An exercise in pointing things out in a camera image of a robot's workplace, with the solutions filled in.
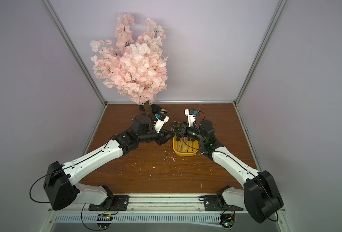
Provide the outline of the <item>black yellow stubby screwdriver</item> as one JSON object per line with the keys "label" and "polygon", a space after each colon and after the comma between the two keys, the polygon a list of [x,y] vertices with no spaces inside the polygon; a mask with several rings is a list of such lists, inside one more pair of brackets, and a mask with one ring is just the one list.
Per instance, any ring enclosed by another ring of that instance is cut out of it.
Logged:
{"label": "black yellow stubby screwdriver", "polygon": [[171,131],[175,134],[178,133],[180,129],[180,124],[177,122],[174,122],[173,124],[171,124]]}

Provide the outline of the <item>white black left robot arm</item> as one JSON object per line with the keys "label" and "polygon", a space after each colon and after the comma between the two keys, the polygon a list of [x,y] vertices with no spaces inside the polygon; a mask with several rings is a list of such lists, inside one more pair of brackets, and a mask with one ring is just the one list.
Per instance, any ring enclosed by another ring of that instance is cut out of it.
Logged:
{"label": "white black left robot arm", "polygon": [[105,185],[90,186],[80,181],[104,164],[138,148],[140,143],[156,142],[163,145],[174,135],[163,128],[169,117],[155,115],[151,120],[145,114],[133,119],[126,131],[115,135],[106,144],[72,161],[53,162],[47,169],[43,188],[52,209],[62,210],[71,204],[91,204],[110,209],[114,196]]}

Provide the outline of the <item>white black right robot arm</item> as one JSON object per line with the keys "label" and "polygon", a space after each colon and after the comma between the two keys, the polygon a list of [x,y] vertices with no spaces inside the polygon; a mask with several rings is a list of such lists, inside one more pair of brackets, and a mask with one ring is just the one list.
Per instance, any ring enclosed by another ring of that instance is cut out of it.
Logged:
{"label": "white black right robot arm", "polygon": [[228,187],[220,194],[228,206],[245,209],[258,223],[269,219],[284,206],[283,199],[273,176],[268,171],[250,167],[233,155],[216,137],[213,124],[203,120],[200,126],[187,123],[172,124],[175,137],[199,142],[199,150],[213,162],[223,167],[243,187]]}

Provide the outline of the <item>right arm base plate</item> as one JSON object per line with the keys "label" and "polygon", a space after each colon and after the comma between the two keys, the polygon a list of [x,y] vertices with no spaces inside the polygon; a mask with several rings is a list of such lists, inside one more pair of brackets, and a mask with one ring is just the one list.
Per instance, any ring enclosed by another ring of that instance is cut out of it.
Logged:
{"label": "right arm base plate", "polygon": [[199,201],[203,202],[205,211],[244,211],[239,206],[229,206],[222,197],[217,195],[203,195],[199,197]]}

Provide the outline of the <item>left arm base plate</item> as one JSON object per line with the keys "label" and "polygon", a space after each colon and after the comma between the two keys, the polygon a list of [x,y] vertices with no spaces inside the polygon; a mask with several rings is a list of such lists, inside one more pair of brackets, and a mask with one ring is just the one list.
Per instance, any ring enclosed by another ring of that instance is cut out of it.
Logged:
{"label": "left arm base plate", "polygon": [[89,211],[126,211],[129,203],[129,195],[114,195],[108,197],[102,204],[90,204]]}

